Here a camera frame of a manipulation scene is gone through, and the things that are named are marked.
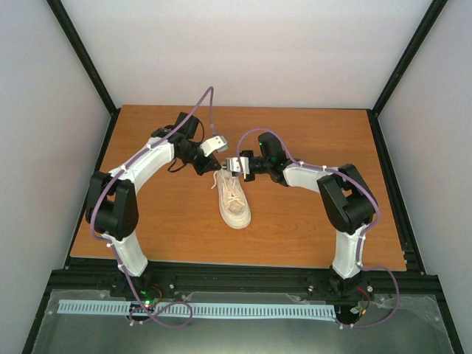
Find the white sneaker shoe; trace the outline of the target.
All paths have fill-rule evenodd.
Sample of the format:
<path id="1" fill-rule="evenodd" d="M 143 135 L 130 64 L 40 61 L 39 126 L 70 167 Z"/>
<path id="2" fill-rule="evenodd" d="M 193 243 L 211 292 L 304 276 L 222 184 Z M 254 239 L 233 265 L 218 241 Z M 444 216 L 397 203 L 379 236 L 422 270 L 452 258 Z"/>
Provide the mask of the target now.
<path id="1" fill-rule="evenodd" d="M 236 190 L 218 190 L 218 206 L 223 221 L 233 229 L 244 229 L 251 222 L 251 210 L 240 184 Z"/>

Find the right black frame post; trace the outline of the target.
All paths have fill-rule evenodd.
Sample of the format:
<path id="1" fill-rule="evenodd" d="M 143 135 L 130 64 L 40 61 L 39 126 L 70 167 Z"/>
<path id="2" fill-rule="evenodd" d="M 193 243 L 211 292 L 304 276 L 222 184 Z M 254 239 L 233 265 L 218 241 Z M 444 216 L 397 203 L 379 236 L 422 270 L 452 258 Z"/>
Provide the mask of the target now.
<path id="1" fill-rule="evenodd" d="M 433 0 L 428 6 L 427 11 L 421 18 L 420 23 L 410 38 L 406 48 L 403 51 L 403 54 L 400 56 L 400 59 L 398 60 L 372 108 L 375 118 L 380 116 L 382 110 L 388 103 L 393 92 L 401 81 L 401 78 L 406 73 L 410 63 L 413 61 L 414 57 L 416 56 L 424 40 L 427 38 L 429 32 L 431 31 L 447 3 L 448 0 Z"/>

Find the left black frame post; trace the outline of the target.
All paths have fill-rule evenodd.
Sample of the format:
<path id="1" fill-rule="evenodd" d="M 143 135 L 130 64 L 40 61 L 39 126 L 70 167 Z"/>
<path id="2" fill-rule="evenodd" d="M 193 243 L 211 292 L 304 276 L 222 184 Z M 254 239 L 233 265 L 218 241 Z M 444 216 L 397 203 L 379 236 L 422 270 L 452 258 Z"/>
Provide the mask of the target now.
<path id="1" fill-rule="evenodd" d="M 66 36 L 68 42 L 74 50 L 78 60 L 88 75 L 95 91 L 100 97 L 106 111 L 110 117 L 115 117 L 118 112 L 118 108 L 114 104 L 108 89 L 105 87 L 103 79 L 100 76 L 96 66 L 94 65 L 91 56 L 83 43 L 73 21 L 71 20 L 63 2 L 60 0 L 47 0 L 46 3 L 49 5 L 54 17 L 56 18 L 60 28 Z"/>

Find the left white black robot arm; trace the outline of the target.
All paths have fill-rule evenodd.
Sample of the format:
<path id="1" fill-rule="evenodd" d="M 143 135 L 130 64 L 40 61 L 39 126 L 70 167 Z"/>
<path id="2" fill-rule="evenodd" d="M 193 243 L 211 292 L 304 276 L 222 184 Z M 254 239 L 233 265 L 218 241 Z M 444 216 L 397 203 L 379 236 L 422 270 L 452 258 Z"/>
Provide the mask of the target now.
<path id="1" fill-rule="evenodd" d="M 181 112 L 176 122 L 159 128 L 124 164 L 107 173 L 95 172 L 86 197 L 86 221 L 91 235 L 107 242 L 118 258 L 118 268 L 129 275 L 127 287 L 136 296 L 147 296 L 153 278 L 145 273 L 148 259 L 136 236 L 139 220 L 137 195 L 144 184 L 166 164 L 181 160 L 192 165 L 198 175 L 221 168 L 214 153 L 228 148 L 223 136 L 195 141 L 201 121 Z"/>

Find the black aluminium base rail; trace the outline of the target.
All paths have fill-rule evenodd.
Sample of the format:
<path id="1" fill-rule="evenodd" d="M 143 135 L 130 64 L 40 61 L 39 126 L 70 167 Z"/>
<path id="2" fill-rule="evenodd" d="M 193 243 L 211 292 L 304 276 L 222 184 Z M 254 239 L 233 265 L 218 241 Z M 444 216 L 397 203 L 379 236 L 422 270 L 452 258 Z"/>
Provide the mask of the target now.
<path id="1" fill-rule="evenodd" d="M 194 292 L 290 294 L 326 302 L 360 299 L 363 293 L 443 296 L 438 277 L 418 271 L 398 271 L 392 276 L 386 271 L 364 272 L 350 285 L 341 285 L 327 268 L 151 262 L 142 276 L 127 281 L 114 260 L 76 257 L 65 268 L 53 271 L 46 287 L 108 290 L 114 296 L 131 298 L 131 286 L 140 298 L 162 294 L 167 299 Z"/>

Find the white shoelace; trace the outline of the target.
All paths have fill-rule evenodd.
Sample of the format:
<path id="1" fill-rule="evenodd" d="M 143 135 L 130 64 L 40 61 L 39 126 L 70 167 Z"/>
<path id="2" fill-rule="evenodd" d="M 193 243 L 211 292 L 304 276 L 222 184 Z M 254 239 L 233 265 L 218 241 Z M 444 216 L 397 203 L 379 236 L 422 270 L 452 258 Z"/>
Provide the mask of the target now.
<path id="1" fill-rule="evenodd" d="M 233 176 L 232 171 L 227 169 L 226 163 L 213 173 L 213 181 L 212 189 L 217 187 L 219 190 L 232 191 L 240 187 L 238 177 Z"/>

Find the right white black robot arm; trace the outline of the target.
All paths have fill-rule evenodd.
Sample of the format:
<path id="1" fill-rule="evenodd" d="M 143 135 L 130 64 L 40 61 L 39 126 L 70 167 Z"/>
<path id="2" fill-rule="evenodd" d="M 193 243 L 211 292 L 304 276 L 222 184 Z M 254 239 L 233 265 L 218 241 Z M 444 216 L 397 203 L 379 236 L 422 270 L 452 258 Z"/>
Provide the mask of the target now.
<path id="1" fill-rule="evenodd" d="M 302 188 L 321 196 L 327 219 L 336 231 L 330 287 L 333 293 L 345 296 L 361 281 L 366 233 L 381 216 L 378 202 L 355 165 L 308 164 L 295 159 L 274 131 L 255 131 L 261 132 L 257 138 L 260 155 L 239 149 L 235 158 L 227 160 L 227 169 L 243 175 L 245 181 L 266 174 L 284 187 Z"/>

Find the black frame post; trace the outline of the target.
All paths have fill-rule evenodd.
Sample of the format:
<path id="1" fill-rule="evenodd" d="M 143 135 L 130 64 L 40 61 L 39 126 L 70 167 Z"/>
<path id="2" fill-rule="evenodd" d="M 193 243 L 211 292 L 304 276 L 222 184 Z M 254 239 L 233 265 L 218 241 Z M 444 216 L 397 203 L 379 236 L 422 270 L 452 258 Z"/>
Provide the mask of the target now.
<path id="1" fill-rule="evenodd" d="M 83 43 L 73 21 L 71 20 L 63 2 L 60 0 L 47 0 L 46 3 L 49 5 L 54 17 L 56 18 L 60 28 L 66 36 L 68 42 L 74 50 L 78 60 L 88 75 L 95 91 L 100 97 L 106 111 L 110 117 L 115 117 L 118 112 L 118 108 L 114 104 L 108 89 L 105 87 L 103 79 L 100 76 L 96 66 L 94 65 L 91 56 Z"/>
<path id="2" fill-rule="evenodd" d="M 403 54 L 400 56 L 400 59 L 398 60 L 372 108 L 375 118 L 380 116 L 382 110 L 388 103 L 393 92 L 401 81 L 401 78 L 406 73 L 410 63 L 413 61 L 414 57 L 416 56 L 424 40 L 427 38 L 429 32 L 431 31 L 447 3 L 448 0 L 433 0 L 428 6 L 427 11 L 421 18 L 420 23 L 410 38 L 406 48 L 403 51 Z"/>

